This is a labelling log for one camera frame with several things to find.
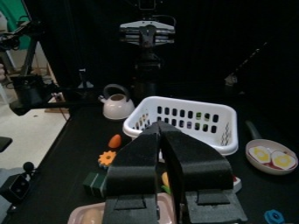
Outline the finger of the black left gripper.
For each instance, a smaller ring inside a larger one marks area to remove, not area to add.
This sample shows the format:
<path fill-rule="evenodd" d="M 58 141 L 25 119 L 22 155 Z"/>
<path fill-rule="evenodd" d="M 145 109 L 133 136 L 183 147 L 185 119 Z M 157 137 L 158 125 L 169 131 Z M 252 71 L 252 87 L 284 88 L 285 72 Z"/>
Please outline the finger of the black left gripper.
<path fill-rule="evenodd" d="M 154 46 L 154 32 L 156 32 L 156 27 L 153 25 L 148 25 L 148 32 L 146 32 L 146 45 L 148 48 L 152 48 Z"/>
<path fill-rule="evenodd" d="M 138 27 L 138 33 L 140 33 L 140 46 L 142 48 L 146 48 L 146 28 L 145 26 Z"/>

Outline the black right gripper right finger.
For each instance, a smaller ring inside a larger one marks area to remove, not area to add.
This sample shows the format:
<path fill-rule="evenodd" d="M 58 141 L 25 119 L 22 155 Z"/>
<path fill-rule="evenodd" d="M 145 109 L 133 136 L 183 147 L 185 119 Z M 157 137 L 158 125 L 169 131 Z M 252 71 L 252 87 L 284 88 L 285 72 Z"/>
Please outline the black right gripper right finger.
<path fill-rule="evenodd" d="M 244 224 L 228 160 L 171 124 L 158 122 L 158 130 L 177 223 Z"/>

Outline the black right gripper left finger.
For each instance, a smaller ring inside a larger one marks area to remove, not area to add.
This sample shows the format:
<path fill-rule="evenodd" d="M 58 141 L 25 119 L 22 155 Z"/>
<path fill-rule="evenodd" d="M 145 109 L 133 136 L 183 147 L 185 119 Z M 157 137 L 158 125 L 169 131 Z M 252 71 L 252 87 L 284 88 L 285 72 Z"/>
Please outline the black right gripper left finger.
<path fill-rule="evenodd" d="M 154 122 L 116 154 L 106 171 L 102 224 L 157 224 L 158 143 L 160 134 Z"/>

